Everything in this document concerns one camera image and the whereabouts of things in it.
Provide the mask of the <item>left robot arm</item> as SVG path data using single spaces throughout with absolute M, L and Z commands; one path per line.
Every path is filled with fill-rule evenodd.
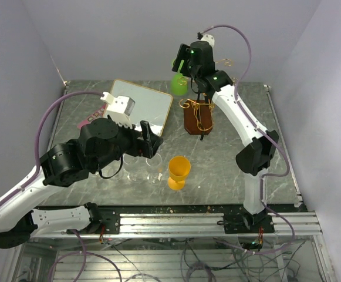
M 37 205 L 51 195 L 101 172 L 123 155 L 151 159 L 163 143 L 149 123 L 141 131 L 119 126 L 111 118 L 99 118 L 40 158 L 40 171 L 33 170 L 10 192 L 0 198 L 0 249 L 21 245 L 33 237 L 65 230 L 83 234 L 98 232 L 107 219 L 94 203 L 58 210 L 41 210 Z

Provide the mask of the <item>orange wine glass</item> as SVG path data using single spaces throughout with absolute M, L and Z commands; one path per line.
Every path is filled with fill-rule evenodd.
M 170 189 L 179 191 L 185 186 L 185 180 L 191 170 L 190 161 L 184 156 L 176 156 L 168 163 L 169 178 L 167 184 Z

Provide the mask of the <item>green wine glass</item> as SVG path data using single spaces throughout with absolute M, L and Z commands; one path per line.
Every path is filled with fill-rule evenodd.
M 184 60 L 181 60 L 178 70 L 171 80 L 171 91 L 173 95 L 176 96 L 183 96 L 188 91 L 188 80 L 180 72 L 181 68 L 183 67 L 183 63 Z

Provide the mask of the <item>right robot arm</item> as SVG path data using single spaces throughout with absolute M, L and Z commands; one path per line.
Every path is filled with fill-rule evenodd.
M 247 108 L 232 79 L 223 70 L 216 69 L 213 49 L 206 41 L 181 44 L 172 70 L 196 83 L 198 93 L 221 109 L 241 138 L 244 148 L 236 155 L 239 169 L 244 173 L 245 215 L 242 228 L 255 232 L 266 216 L 265 181 L 262 179 L 275 154 L 279 135 L 268 131 Z

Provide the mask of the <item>clear wine glass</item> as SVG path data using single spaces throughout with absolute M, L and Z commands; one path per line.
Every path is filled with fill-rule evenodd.
M 150 184 L 158 185 L 163 175 L 163 160 L 157 153 L 151 159 L 146 159 L 147 181 Z
M 139 158 L 124 154 L 123 163 L 128 180 L 132 183 L 141 183 L 143 181 L 143 176 L 140 171 Z
M 110 167 L 107 171 L 107 176 L 110 180 L 119 181 L 123 178 L 124 172 L 123 169 Z

